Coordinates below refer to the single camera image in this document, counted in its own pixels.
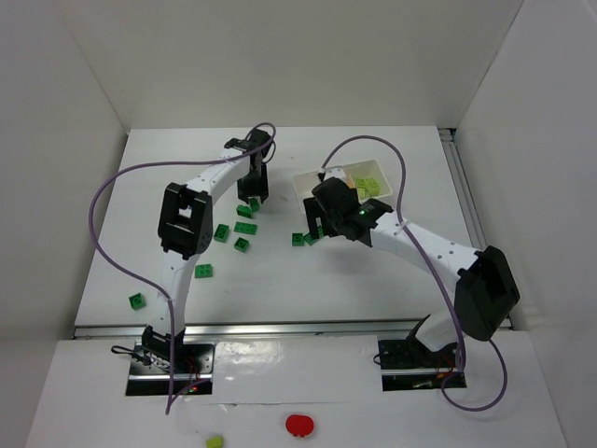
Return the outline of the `green 2x3 lego brick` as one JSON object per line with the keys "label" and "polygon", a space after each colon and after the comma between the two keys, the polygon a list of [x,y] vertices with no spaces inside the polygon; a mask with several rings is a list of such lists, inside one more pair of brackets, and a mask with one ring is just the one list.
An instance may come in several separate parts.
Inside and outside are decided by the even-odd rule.
{"label": "green 2x3 lego brick", "polygon": [[312,233],[309,231],[303,235],[304,242],[307,245],[314,245],[318,241],[320,241],[324,237],[323,228],[321,226],[317,227],[316,236],[313,237]]}

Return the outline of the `green lego brick top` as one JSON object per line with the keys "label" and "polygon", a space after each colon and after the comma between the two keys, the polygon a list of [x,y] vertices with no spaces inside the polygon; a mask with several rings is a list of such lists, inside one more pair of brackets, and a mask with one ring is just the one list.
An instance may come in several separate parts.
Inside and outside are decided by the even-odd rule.
{"label": "green lego brick top", "polygon": [[239,217],[244,217],[244,218],[249,218],[249,219],[253,218],[253,211],[247,205],[238,205],[236,207],[236,213]]}

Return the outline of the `pale green 2x3 lego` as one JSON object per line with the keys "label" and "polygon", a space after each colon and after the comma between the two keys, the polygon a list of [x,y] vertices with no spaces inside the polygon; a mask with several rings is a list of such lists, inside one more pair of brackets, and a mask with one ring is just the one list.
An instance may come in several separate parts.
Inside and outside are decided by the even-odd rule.
{"label": "pale green 2x3 lego", "polygon": [[369,193],[369,197],[378,196],[381,192],[381,186],[378,181],[373,177],[366,178],[366,180],[368,181],[367,191]]}

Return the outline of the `green curved lego brick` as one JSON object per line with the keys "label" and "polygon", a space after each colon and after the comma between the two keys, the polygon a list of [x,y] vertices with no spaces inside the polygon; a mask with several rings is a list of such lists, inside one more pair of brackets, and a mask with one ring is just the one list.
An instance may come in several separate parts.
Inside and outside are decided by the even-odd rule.
{"label": "green curved lego brick", "polygon": [[252,212],[255,213],[260,209],[260,202],[257,198],[250,198],[249,206],[250,206]]}

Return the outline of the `pale green 2x2 lego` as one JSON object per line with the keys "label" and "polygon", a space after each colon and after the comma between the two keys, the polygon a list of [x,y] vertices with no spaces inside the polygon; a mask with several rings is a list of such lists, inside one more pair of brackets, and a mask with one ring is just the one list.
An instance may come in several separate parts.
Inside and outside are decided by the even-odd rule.
{"label": "pale green 2x2 lego", "polygon": [[354,177],[354,186],[358,189],[367,189],[368,188],[368,181],[365,178],[358,178]]}

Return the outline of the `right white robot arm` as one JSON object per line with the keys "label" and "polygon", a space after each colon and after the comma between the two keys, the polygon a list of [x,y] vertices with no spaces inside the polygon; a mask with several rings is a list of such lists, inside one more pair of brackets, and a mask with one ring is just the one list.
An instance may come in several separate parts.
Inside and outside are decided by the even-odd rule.
{"label": "right white robot arm", "polygon": [[488,342],[521,298],[499,248],[459,245],[406,220],[387,203],[359,202],[355,189],[337,177],[316,186],[303,206],[313,239],[342,236],[433,277],[447,310],[424,318],[412,338],[432,353],[454,343],[459,370],[466,364],[465,338]]}

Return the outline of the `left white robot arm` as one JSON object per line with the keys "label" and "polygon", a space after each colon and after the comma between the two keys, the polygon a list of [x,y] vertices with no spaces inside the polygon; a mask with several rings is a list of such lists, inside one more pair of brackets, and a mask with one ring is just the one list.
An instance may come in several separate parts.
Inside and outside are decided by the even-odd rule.
{"label": "left white robot arm", "polygon": [[187,294],[195,265],[213,241],[214,206],[233,186],[243,203],[265,202],[269,183],[264,160],[273,144],[272,135],[254,129],[244,139],[230,139],[217,162],[197,177],[166,187],[158,226],[164,303],[142,335],[145,351],[166,362],[184,355]]}

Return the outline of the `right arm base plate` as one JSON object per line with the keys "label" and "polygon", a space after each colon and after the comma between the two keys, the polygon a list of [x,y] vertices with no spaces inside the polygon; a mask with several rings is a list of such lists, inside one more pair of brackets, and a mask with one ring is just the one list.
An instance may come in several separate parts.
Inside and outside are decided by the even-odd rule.
{"label": "right arm base plate", "polygon": [[415,340],[379,340],[373,362],[381,369],[384,392],[440,389],[453,374],[447,388],[466,388],[465,377],[456,372],[455,354],[456,343],[431,352]]}

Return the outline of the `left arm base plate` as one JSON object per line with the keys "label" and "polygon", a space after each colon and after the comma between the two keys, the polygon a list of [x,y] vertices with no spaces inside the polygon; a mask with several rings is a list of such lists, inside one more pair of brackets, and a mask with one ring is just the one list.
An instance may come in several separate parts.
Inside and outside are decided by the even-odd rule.
{"label": "left arm base plate", "polygon": [[[215,346],[211,343],[190,344],[187,357],[178,360],[174,368],[173,394],[184,390],[184,395],[211,395],[213,390],[213,358]],[[127,397],[168,396],[169,362],[146,352],[137,343],[127,377],[125,395]]]}

